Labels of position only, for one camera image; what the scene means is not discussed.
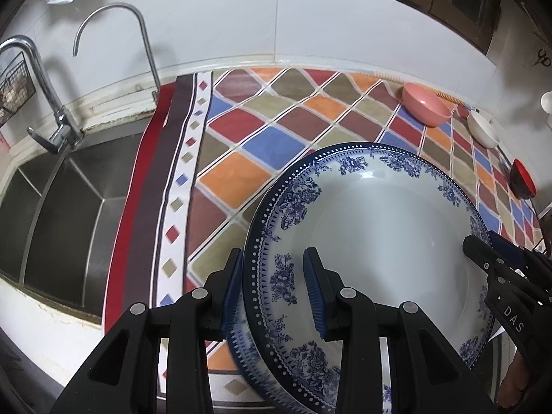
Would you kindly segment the person right hand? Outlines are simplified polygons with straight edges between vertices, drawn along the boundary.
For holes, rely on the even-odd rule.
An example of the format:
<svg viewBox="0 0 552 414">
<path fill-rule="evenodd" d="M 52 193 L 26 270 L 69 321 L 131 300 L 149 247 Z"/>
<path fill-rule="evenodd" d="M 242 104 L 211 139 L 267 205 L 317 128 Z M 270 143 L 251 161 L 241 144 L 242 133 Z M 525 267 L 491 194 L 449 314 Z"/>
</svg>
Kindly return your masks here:
<svg viewBox="0 0 552 414">
<path fill-rule="evenodd" d="M 497 405 L 510 413 L 536 413 L 538 385 L 519 351 L 515 352 L 497 393 Z"/>
</svg>

